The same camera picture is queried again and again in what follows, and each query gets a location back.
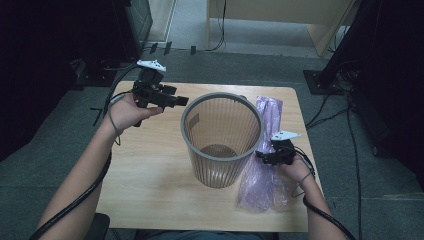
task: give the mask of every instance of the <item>purple plastic bag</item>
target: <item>purple plastic bag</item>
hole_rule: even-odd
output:
[[[264,137],[257,150],[263,153],[274,152],[271,137],[280,130],[283,102],[259,96],[256,108],[264,121]],[[288,201],[287,190],[291,188],[288,185],[284,181],[284,176],[277,173],[274,166],[263,164],[253,153],[241,179],[237,206],[251,212],[280,210]]]

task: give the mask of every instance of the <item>desk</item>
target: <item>desk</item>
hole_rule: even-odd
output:
[[[117,92],[132,88],[121,82]],[[190,98],[210,92],[230,92],[247,97],[268,96],[283,100],[281,127],[301,133],[293,144],[302,148],[312,163],[296,92],[292,88],[235,85],[164,83]],[[302,197],[282,212],[249,213],[236,208],[240,178],[224,189],[209,188],[194,176],[180,131],[184,107],[166,108],[163,114],[129,128],[114,146],[112,163],[103,181],[97,212],[111,218],[112,228],[223,230],[258,232],[306,232],[307,215]],[[316,180],[320,185],[318,174]]]
[[[206,46],[209,47],[210,18],[222,18],[225,0],[208,0]],[[228,0],[225,19],[307,24],[319,56],[327,51],[355,0]]]

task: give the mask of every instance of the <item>mesh wastebasket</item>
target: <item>mesh wastebasket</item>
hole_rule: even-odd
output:
[[[224,188],[234,183],[263,136],[262,116],[247,99],[210,93],[191,102],[181,118],[194,175]]]

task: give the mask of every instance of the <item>wrist strap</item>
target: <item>wrist strap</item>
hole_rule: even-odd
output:
[[[304,194],[304,193],[305,193],[305,192],[301,192],[301,193],[299,193],[299,194],[297,194],[297,195],[293,195],[293,194],[294,194],[294,192],[296,192],[296,189],[300,186],[300,184],[302,184],[302,182],[303,182],[303,181],[305,181],[305,179],[306,179],[307,177],[309,177],[310,175],[312,175],[312,172],[310,172],[310,173],[306,174],[306,176],[304,176],[304,177],[302,178],[302,180],[300,180],[300,182],[297,184],[296,188],[293,190],[293,192],[292,192],[292,194],[291,194],[292,198],[297,198],[297,197],[299,197],[300,195],[302,195],[302,194]]]

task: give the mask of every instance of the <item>hand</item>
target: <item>hand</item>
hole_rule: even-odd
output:
[[[126,93],[123,98],[112,105],[109,111],[118,134],[121,135],[125,129],[135,125],[140,120],[162,113],[163,109],[160,107],[139,108],[134,102],[133,94]],[[109,116],[105,116],[105,119],[110,122]]]
[[[296,182],[301,182],[306,175],[311,173],[309,168],[303,162],[302,157],[297,154],[294,156],[293,163],[291,165],[281,164],[278,167]]]

